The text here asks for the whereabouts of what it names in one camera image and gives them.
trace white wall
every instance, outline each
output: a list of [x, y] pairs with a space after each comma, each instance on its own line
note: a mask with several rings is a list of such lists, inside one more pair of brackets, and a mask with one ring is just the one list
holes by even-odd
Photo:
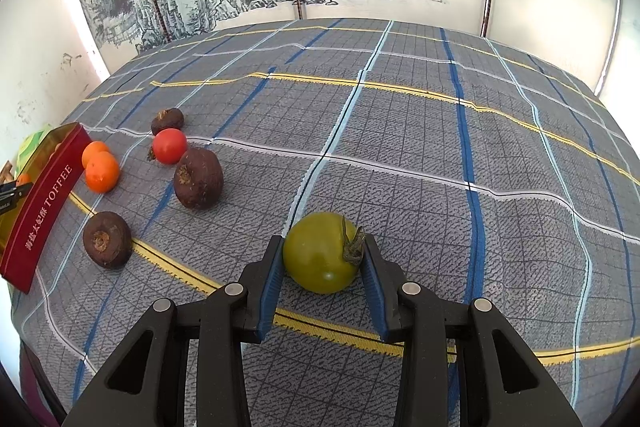
[[0, 163], [99, 84], [64, 0], [0, 0]]
[[20, 391], [20, 337], [11, 323], [11, 297], [6, 282], [0, 279], [0, 362]]
[[600, 100], [640, 155], [640, 0], [622, 0], [619, 24]]

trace blue gripper pad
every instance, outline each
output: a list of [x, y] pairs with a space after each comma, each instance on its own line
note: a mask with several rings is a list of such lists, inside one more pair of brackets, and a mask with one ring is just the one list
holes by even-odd
[[233, 315], [240, 342], [260, 344], [271, 330], [284, 278], [283, 243], [282, 237], [272, 235], [262, 259], [242, 270], [238, 282], [246, 289], [246, 303]]
[[375, 238], [367, 234], [360, 274], [367, 296], [367, 305], [376, 331], [383, 342], [403, 340], [398, 287], [406, 281], [398, 264], [385, 261]]
[[389, 328], [385, 319], [385, 297], [368, 248], [365, 248], [362, 263], [360, 264], [360, 275], [365, 295], [367, 296], [367, 306], [369, 307], [373, 327], [376, 328], [380, 338], [385, 341], [389, 336]]
[[284, 263], [282, 261], [282, 241], [278, 244], [271, 266], [267, 274], [262, 294], [260, 295], [260, 314], [258, 318], [258, 338], [263, 341], [273, 325], [280, 288], [284, 279]]

